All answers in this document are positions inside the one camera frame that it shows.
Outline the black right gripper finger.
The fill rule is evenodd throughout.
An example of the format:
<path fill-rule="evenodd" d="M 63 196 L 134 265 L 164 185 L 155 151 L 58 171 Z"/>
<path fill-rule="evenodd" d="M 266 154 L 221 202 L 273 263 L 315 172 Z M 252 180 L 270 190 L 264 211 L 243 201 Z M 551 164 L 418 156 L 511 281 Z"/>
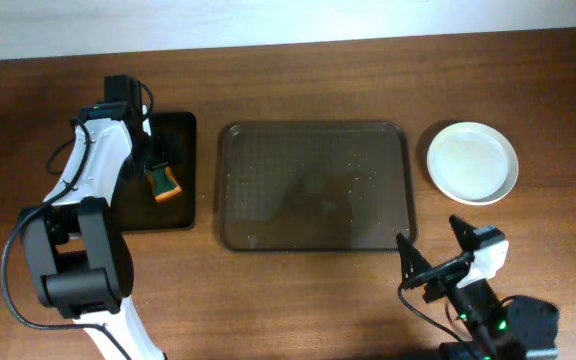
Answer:
<path fill-rule="evenodd" d="M 455 214 L 449 217 L 449 223 L 461 249 L 474 250 L 473 235 L 475 227 Z"/>
<path fill-rule="evenodd" d="M 396 236 L 397 250 L 399 252 L 402 279 L 411 280 L 432 269 L 429 262 L 413 246 L 413 244 L 401 233 Z"/>

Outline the green and orange sponge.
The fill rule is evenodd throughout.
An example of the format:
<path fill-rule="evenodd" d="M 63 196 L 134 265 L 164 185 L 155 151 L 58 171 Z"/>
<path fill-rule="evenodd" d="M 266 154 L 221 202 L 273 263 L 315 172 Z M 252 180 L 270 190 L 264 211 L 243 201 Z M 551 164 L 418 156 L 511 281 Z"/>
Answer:
<path fill-rule="evenodd" d="M 146 177 L 157 203 L 170 200 L 183 192 L 170 166 L 147 170 Z"/>

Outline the pale green plate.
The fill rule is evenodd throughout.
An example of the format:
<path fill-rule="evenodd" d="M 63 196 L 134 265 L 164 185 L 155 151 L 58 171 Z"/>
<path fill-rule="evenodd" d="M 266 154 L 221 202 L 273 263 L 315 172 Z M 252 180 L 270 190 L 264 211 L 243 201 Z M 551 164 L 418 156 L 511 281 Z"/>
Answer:
<path fill-rule="evenodd" d="M 439 131 L 428 147 L 426 167 L 444 195 L 471 206 L 500 201 L 519 177 L 513 145 L 498 130 L 477 122 L 458 122 Z"/>

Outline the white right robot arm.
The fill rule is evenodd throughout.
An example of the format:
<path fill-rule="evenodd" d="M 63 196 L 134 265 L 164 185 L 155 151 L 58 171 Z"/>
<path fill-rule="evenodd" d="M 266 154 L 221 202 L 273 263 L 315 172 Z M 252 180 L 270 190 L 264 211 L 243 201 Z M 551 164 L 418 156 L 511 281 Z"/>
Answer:
<path fill-rule="evenodd" d="M 548 301 L 526 295 L 499 298 L 489 284 L 504 266 L 509 250 L 506 235 L 497 227 L 475 227 L 451 215 L 450 226 L 461 253 L 431 265 L 412 241 L 396 236 L 402 281 L 397 295 L 418 318 L 453 338 L 438 346 L 438 359 L 555 359 L 560 312 Z M 468 340 L 409 303 L 404 292 L 421 288 L 425 303 L 446 299 L 449 320 L 461 322 Z"/>

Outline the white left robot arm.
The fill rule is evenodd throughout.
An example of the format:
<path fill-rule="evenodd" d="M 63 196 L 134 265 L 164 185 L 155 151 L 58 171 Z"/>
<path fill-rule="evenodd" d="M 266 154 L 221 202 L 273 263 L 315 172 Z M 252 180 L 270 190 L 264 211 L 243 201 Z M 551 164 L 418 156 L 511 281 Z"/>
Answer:
<path fill-rule="evenodd" d="M 8 277 L 4 300 L 23 325 L 40 331 L 85 331 L 106 359 L 163 359 L 131 297 L 134 266 L 112 200 L 124 170 L 144 174 L 153 154 L 145 124 L 151 91 L 129 75 L 104 80 L 104 99 L 73 118 L 74 147 L 58 183 L 35 207 L 24 209 L 2 256 L 22 243 L 39 302 L 64 318 L 39 324 L 13 304 Z"/>

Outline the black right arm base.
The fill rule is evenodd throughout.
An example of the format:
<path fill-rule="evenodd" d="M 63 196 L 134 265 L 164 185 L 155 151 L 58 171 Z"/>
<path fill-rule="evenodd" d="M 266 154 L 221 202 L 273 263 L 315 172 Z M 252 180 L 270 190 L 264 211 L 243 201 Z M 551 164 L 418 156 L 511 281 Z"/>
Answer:
<path fill-rule="evenodd" d="M 471 344 L 466 343 L 442 343 L 438 348 L 438 358 L 441 360 L 499 360 L 500 357 L 494 357 L 484 354 L 479 350 L 469 347 Z M 524 359 L 526 360 L 555 360 L 559 357 L 556 348 L 528 350 Z"/>

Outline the small black tray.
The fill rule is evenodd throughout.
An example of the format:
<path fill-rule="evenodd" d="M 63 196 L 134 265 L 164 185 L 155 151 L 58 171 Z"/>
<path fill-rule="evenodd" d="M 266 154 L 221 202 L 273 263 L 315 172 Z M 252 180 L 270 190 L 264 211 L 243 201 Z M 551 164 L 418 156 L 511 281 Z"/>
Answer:
<path fill-rule="evenodd" d="M 181 192 L 158 202 L 143 172 L 131 160 L 122 165 L 113 194 L 113 221 L 124 232 L 185 230 L 195 220 L 197 120 L 190 112 L 159 113 L 151 118 L 152 135 Z"/>

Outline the large brown serving tray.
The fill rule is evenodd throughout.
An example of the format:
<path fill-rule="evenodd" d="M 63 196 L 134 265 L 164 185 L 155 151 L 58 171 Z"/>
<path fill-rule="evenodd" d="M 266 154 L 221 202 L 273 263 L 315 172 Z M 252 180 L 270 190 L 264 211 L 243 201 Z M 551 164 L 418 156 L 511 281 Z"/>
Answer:
<path fill-rule="evenodd" d="M 418 238 L 404 130 L 247 121 L 219 138 L 216 235 L 236 252 L 394 252 Z"/>

